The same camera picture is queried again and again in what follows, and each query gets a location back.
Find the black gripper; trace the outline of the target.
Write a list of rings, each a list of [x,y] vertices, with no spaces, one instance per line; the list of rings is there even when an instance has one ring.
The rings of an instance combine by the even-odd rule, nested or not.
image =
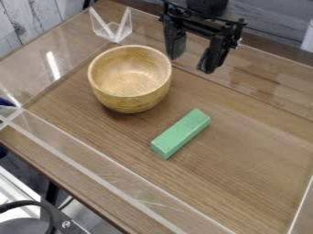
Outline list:
[[[230,38],[231,48],[239,46],[242,29],[246,25],[243,18],[226,15],[229,0],[163,0],[163,10],[175,18],[186,19],[206,28],[211,33],[225,31]],[[164,47],[168,58],[175,60],[186,50],[186,30],[172,21],[163,23]],[[218,68],[227,56],[226,38],[214,36],[197,68],[210,74]]]

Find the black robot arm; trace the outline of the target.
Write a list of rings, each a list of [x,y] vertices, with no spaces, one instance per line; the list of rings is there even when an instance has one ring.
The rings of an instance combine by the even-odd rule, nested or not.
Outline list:
[[[222,17],[229,0],[162,0],[163,41],[167,57],[178,59],[186,51],[187,33],[206,38],[210,43],[197,69],[210,74],[223,64],[230,49],[242,41],[243,18]]]

